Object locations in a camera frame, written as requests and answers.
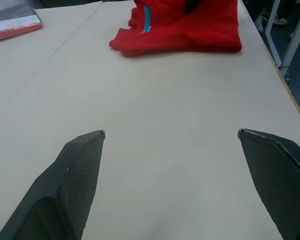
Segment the white table surface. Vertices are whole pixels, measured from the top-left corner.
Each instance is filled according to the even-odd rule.
[[[0,109],[101,3],[39,9],[42,29],[0,41]]]
[[[237,133],[300,145],[300,116],[252,21],[239,3],[238,54],[126,58],[109,41],[132,6],[103,3],[0,110],[0,230],[65,143],[105,130],[83,240],[281,240]]]

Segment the blue trim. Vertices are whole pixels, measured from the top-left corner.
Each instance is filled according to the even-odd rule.
[[[144,5],[144,29],[142,33],[147,33],[150,30],[150,9]]]

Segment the floor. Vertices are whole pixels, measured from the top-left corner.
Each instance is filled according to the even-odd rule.
[[[300,17],[300,4],[299,6],[294,6],[291,12],[287,15],[286,17],[288,20],[287,26],[273,25],[273,28],[271,30],[271,36],[281,59],[284,57],[284,54],[288,48],[288,45],[290,43],[289,35],[294,32],[298,24],[299,17]],[[265,38],[265,34],[262,33],[261,36],[268,47],[268,42]],[[288,73],[289,76],[286,76],[286,78],[288,77],[290,79],[291,92],[297,104],[300,107],[300,44],[292,59]]]

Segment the folded clothing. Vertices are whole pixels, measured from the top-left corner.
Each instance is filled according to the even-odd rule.
[[[239,52],[238,0],[202,0],[189,14],[186,0],[135,0],[130,29],[110,46],[127,57],[153,52]]]

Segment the blue stripe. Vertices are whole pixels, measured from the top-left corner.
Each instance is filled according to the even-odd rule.
[[[147,5],[144,5],[144,29],[143,33],[147,33],[150,30],[150,9]]]

